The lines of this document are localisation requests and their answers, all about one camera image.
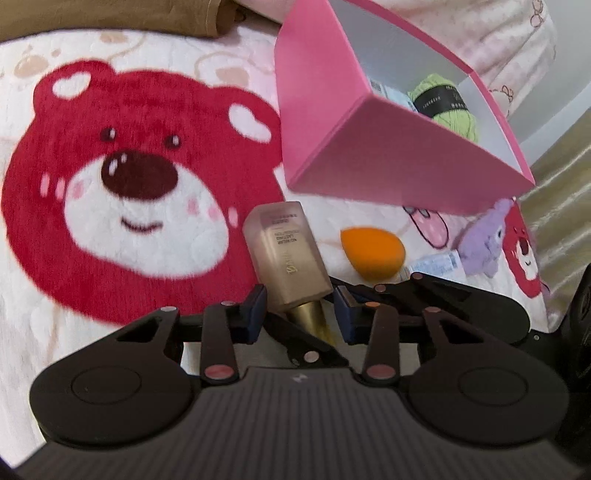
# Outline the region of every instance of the green yarn ball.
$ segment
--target green yarn ball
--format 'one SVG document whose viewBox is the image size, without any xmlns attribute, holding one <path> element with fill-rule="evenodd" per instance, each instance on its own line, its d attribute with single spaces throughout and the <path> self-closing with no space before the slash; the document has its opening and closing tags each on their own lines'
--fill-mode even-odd
<svg viewBox="0 0 591 480">
<path fill-rule="evenodd" d="M 427 90 L 437 87 L 439 85 L 456 85 L 441 75 L 432 73 L 424 79 L 418 86 L 408 93 L 410 99 L 414 102 L 419 95 Z M 439 125 L 447 127 L 449 130 L 458 135 L 467 138 L 468 140 L 478 143 L 478 131 L 476 130 L 476 117 L 467 110 L 450 110 L 448 112 L 439 113 L 433 117 L 433 120 Z"/>
</svg>

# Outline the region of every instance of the red bear face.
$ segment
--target red bear face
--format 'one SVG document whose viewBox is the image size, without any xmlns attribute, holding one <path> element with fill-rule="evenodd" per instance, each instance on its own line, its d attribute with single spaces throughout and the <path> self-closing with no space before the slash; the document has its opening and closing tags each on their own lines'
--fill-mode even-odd
<svg viewBox="0 0 591 480">
<path fill-rule="evenodd" d="M 282 201 L 279 119 L 251 93 L 81 61 L 34 92 L 2 192 L 11 248 L 57 301 L 124 323 L 241 300 L 242 222 Z"/>
<path fill-rule="evenodd" d="M 536 298 L 542 291 L 540 274 L 527 227 L 516 203 L 505 217 L 503 252 L 521 291 L 531 299 Z"/>
</svg>

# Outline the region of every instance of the gold bottle cap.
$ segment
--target gold bottle cap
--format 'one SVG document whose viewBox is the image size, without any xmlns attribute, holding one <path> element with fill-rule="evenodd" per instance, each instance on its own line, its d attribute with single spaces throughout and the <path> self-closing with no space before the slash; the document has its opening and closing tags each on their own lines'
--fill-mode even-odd
<svg viewBox="0 0 591 480">
<path fill-rule="evenodd" d="M 328 323 L 326 323 L 320 300 L 309 301 L 308 303 L 304 303 L 288 310 L 285 314 L 291 322 L 295 323 L 306 332 L 318 337 L 326 343 L 331 345 L 335 344 L 332 332 L 330 331 Z"/>
</svg>

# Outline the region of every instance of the black round pad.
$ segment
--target black round pad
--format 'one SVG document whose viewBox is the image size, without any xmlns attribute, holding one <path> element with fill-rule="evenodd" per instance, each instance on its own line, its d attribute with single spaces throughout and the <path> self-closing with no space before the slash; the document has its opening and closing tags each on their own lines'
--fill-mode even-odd
<svg viewBox="0 0 591 480">
<path fill-rule="evenodd" d="M 159 315 L 171 319 L 153 322 L 153 338 L 134 333 L 144 334 L 149 323 L 130 325 L 133 335 L 116 332 L 35 379 L 30 404 L 46 437 L 76 447 L 120 446 L 165 430 L 186 412 L 191 380 L 164 354 L 176 313 Z"/>
<path fill-rule="evenodd" d="M 492 446 L 531 442 L 558 427 L 569 394 L 549 367 L 445 312 L 424 316 L 437 355 L 412 376 L 409 399 L 427 423 L 450 437 Z M 441 319 L 482 341 L 449 343 Z"/>
<path fill-rule="evenodd" d="M 142 378 L 125 367 L 98 367 L 78 375 L 72 391 L 82 401 L 107 405 L 127 400 L 142 386 Z"/>
</svg>

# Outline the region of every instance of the orange makeup sponge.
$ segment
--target orange makeup sponge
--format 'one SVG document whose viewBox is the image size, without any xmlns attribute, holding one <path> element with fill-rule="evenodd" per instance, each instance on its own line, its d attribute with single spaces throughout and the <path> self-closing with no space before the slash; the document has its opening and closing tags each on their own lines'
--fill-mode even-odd
<svg viewBox="0 0 591 480">
<path fill-rule="evenodd" d="M 404 264 L 406 251 L 393 233 L 379 228 L 341 230 L 340 241 L 355 271 L 367 281 L 393 277 Z"/>
</svg>

